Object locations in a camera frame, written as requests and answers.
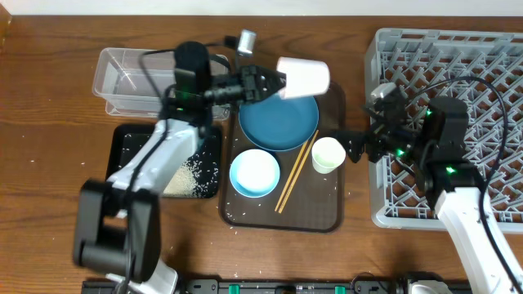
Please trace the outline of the white cup pink inside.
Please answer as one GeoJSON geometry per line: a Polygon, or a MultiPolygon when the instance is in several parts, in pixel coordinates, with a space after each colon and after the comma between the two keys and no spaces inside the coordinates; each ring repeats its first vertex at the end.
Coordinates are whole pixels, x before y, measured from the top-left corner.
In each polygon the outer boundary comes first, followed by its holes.
{"type": "Polygon", "coordinates": [[[329,89],[330,71],[323,61],[280,57],[276,70],[286,75],[279,91],[284,100],[323,95],[329,89]]]}

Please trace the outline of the light blue bowl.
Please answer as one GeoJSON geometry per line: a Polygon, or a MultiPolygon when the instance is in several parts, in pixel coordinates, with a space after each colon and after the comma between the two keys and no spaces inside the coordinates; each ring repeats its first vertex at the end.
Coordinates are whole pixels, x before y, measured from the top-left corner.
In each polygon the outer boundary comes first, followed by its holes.
{"type": "Polygon", "coordinates": [[[279,183],[280,168],[272,154],[261,149],[248,149],[232,161],[229,178],[239,194],[247,198],[262,198],[279,183]]]}

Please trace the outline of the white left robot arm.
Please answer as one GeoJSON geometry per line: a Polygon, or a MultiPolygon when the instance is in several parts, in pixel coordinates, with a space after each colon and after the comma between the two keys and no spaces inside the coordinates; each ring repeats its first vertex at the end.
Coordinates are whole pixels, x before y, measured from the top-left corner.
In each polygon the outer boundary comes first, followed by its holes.
{"type": "Polygon", "coordinates": [[[114,289],[149,281],[161,250],[159,197],[179,167],[208,135],[212,107],[254,104],[285,88],[287,76],[258,65],[214,76],[208,47],[183,42],[170,49],[175,82],[159,90],[159,120],[136,156],[105,181],[80,189],[73,261],[103,274],[122,276],[114,289]]]}

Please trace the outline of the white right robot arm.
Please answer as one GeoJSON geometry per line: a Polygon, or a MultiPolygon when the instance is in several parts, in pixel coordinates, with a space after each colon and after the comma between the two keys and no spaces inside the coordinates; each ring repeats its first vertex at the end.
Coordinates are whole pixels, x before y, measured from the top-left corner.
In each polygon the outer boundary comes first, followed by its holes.
{"type": "Polygon", "coordinates": [[[489,203],[491,176],[465,159],[467,104],[450,96],[429,100],[421,131],[407,126],[407,105],[393,82],[372,93],[363,110],[373,123],[365,131],[341,130],[335,139],[353,162],[391,155],[414,177],[458,252],[474,293],[520,293],[522,268],[489,203]]]}

